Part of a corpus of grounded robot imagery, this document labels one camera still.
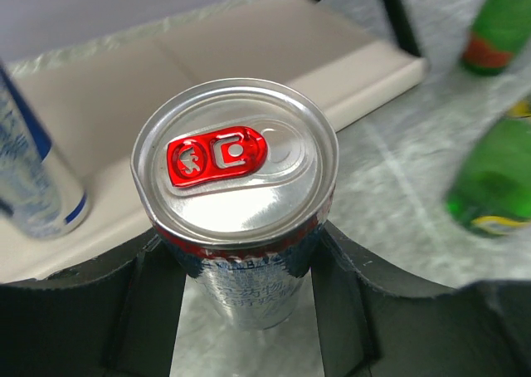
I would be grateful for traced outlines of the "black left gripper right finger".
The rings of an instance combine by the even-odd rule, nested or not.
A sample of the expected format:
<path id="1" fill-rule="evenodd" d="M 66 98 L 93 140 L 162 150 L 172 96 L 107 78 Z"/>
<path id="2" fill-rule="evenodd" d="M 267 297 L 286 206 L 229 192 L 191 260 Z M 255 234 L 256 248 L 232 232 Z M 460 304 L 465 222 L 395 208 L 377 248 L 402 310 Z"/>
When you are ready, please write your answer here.
<path id="1" fill-rule="evenodd" d="M 450 288 L 327 223 L 311 267 L 327 376 L 527 376 L 530 284 Z"/>

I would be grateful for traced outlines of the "silver energy drink can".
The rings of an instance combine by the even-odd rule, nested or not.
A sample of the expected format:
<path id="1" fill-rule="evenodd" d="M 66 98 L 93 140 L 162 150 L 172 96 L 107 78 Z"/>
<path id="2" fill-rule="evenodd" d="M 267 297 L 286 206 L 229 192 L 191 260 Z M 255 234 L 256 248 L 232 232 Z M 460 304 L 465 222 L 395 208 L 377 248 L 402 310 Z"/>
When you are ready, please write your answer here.
<path id="1" fill-rule="evenodd" d="M 229 324 L 294 310 L 334 196 L 339 145 L 319 107 L 256 78 L 202 83 L 141 128 L 131 172 L 154 230 Z"/>

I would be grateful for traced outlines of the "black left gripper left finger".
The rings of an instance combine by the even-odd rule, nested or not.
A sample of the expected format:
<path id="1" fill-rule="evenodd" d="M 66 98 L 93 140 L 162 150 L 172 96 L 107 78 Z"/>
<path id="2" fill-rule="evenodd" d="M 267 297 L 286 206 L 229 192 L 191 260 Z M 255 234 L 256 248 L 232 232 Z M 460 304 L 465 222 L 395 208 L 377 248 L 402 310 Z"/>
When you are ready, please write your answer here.
<path id="1" fill-rule="evenodd" d="M 151 231 L 1 286 L 3 376 L 167 376 L 186 275 Z"/>

